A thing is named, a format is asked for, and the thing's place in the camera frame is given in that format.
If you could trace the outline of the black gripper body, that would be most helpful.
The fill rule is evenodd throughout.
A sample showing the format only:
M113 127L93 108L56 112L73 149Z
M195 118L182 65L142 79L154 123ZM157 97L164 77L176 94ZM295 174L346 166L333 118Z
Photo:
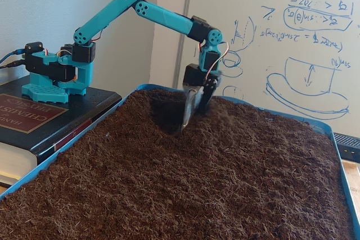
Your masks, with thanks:
M189 64L185 68L182 85L184 87L214 87L220 83L220 71L202 71L199 65Z

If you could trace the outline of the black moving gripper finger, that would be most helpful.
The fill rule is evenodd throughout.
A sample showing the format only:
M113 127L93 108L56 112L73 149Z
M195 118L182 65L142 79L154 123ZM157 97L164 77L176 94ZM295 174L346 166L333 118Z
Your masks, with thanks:
M203 91L200 99L200 111L205 111L208 107L208 103L212 98L217 86L219 84L218 76L208 76L203 83Z

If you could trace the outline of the silver taped scoop gripper finger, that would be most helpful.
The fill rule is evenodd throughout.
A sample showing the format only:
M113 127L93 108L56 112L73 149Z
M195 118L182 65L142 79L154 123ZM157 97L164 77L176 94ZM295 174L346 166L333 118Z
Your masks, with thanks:
M186 101L184 104L184 113L181 130L184 130L185 127L190 122L190 118L195 113L198 108L201 98L203 96L203 86L184 86L184 94L186 96Z

